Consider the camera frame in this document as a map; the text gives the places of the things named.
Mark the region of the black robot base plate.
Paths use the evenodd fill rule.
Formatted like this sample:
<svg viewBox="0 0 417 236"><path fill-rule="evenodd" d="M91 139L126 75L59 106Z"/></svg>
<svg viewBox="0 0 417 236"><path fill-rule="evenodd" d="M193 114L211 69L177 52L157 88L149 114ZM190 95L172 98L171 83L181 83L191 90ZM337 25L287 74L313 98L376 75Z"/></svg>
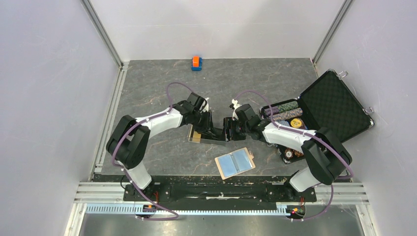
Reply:
<svg viewBox="0 0 417 236"><path fill-rule="evenodd" d="M276 203L314 203L314 188L289 189L288 176L153 176L143 190L160 205L179 210L273 210Z"/></svg>

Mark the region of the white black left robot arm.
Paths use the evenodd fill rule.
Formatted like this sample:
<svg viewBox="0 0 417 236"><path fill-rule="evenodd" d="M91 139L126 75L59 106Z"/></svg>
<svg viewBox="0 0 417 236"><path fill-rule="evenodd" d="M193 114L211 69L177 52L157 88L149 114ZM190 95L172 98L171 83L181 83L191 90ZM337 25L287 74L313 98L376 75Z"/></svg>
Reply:
<svg viewBox="0 0 417 236"><path fill-rule="evenodd" d="M112 156L112 164L122 169L142 200L154 196L152 178L143 163L149 139L184 125L191 125L202 139L215 143L225 140L222 129L213 125L208 101L194 92L186 100L149 117L123 116L111 134L106 150Z"/></svg>

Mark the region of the black and yellow credit cards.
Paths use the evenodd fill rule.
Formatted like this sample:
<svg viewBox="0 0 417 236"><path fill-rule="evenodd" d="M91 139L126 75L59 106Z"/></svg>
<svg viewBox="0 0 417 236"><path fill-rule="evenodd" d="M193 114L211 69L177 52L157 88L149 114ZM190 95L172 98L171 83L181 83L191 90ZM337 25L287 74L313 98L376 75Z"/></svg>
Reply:
<svg viewBox="0 0 417 236"><path fill-rule="evenodd" d="M188 132L188 141L199 144L201 142L201 134L196 132L193 126L190 126Z"/></svg>

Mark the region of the beige leather card holder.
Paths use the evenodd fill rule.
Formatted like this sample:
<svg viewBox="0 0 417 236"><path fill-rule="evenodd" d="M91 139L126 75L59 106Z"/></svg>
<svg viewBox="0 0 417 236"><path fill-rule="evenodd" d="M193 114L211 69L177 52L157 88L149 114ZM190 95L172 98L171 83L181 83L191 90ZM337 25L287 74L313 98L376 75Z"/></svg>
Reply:
<svg viewBox="0 0 417 236"><path fill-rule="evenodd" d="M216 157L215 163L222 180L254 169L253 153L246 147Z"/></svg>

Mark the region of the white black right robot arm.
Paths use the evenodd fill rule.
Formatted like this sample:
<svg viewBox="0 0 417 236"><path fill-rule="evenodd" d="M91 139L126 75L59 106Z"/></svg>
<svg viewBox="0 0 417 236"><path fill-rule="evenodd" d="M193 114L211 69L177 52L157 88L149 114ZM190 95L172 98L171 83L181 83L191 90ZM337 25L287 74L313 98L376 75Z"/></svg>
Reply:
<svg viewBox="0 0 417 236"><path fill-rule="evenodd" d="M327 128L303 130L282 125L271 119L262 119L251 105L239 104L232 100L233 114L225 118L224 132L227 141L253 140L285 146L303 154L307 168L295 172L284 187L284 195L291 201L298 200L308 188L318 185L331 185L342 172L352 173L352 157Z"/></svg>

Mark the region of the clear acrylic card box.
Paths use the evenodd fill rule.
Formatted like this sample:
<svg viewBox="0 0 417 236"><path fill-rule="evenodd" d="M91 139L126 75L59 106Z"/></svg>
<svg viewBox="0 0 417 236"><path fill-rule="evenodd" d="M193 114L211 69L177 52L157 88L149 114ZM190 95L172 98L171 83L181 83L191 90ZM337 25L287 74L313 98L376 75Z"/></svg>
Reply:
<svg viewBox="0 0 417 236"><path fill-rule="evenodd" d="M218 137L213 136L211 133L198 133L195 131L193 125L190 125L189 127L187 141L195 144L216 145L222 147L226 145L224 140L220 140Z"/></svg>

